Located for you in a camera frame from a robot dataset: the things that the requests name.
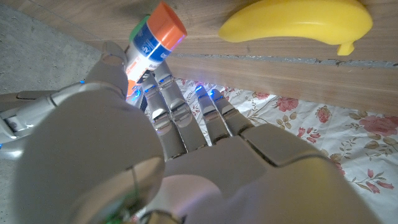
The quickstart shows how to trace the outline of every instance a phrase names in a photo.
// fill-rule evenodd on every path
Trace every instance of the concrete floor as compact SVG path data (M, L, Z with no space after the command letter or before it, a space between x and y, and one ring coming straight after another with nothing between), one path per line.
M100 51L0 4L0 94L56 90L82 80ZM15 161L0 160L0 223L10 210Z

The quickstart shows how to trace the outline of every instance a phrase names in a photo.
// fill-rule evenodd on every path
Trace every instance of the wooden board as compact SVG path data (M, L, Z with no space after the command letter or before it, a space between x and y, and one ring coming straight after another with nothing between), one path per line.
M104 40L122 46L132 28L159 0L0 0L66 34L98 47ZM52 17L23 4L36 4ZM232 44L218 38L217 31L229 16L256 0L169 0L166 1L185 24L188 37L175 53L263 55L340 60L398 61L398 0L361 0L374 19L374 27L355 43L349 56L337 57L337 46L301 38L269 38Z
M175 77L398 115L395 69L237 59L166 59Z
M0 2L100 49L105 40L126 47L132 28L159 0ZM336 57L335 46L314 40L280 37L231 44L217 38L222 23L254 0L166 2L188 30L188 37L174 53L197 56L169 57L167 61L176 77L398 115L398 69L200 58L208 54L271 55L398 62L398 0L362 0L373 16L374 27L355 43L356 50L349 57Z

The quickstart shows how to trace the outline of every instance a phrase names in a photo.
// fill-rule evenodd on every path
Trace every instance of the white cloth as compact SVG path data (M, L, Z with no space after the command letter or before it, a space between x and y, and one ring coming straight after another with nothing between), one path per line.
M398 220L398 117L226 86L176 81L208 142L195 87L217 89L253 124L274 124L313 144L384 223Z

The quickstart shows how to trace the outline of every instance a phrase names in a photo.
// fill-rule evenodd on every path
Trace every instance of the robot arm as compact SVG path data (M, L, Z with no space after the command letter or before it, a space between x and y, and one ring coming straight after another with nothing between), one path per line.
M126 103L124 63L107 43L84 85L47 96L18 161L20 223L120 223L142 207L140 223L378 222L315 148L199 86L207 146L165 63L140 86L151 124Z

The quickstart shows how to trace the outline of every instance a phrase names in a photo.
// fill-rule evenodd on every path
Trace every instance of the toy banana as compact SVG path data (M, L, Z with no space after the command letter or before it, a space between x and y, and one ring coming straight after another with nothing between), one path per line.
M229 42L263 37L305 37L340 45L349 55L354 41L372 27L372 18L357 0L263 0L231 16L218 35Z

